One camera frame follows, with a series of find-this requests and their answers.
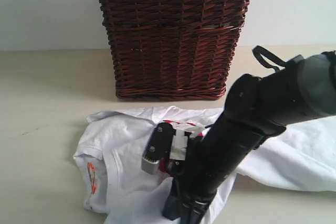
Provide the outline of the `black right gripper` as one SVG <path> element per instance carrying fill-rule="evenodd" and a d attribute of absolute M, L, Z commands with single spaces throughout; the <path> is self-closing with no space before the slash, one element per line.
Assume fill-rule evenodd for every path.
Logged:
<path fill-rule="evenodd" d="M 209 126 L 172 126 L 167 122 L 159 123 L 143 151 L 141 169 L 151 175 L 158 171 L 171 177 L 184 174 L 187 151 L 191 152 L 193 141 L 202 139 L 208 128 Z M 181 217 L 182 212 L 179 181 L 173 178 L 162 216 L 168 220 L 176 220 Z"/>

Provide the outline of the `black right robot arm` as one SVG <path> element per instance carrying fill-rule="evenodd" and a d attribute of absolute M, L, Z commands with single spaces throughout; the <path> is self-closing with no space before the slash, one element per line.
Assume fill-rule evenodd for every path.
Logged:
<path fill-rule="evenodd" d="M 288 61 L 261 46 L 252 52 L 274 73 L 237 79 L 214 123 L 180 130 L 163 121 L 154 128 L 141 168 L 148 174 L 163 168 L 173 178 L 164 218 L 200 223 L 218 187 L 248 153 L 290 124 L 335 115 L 334 51 Z"/>

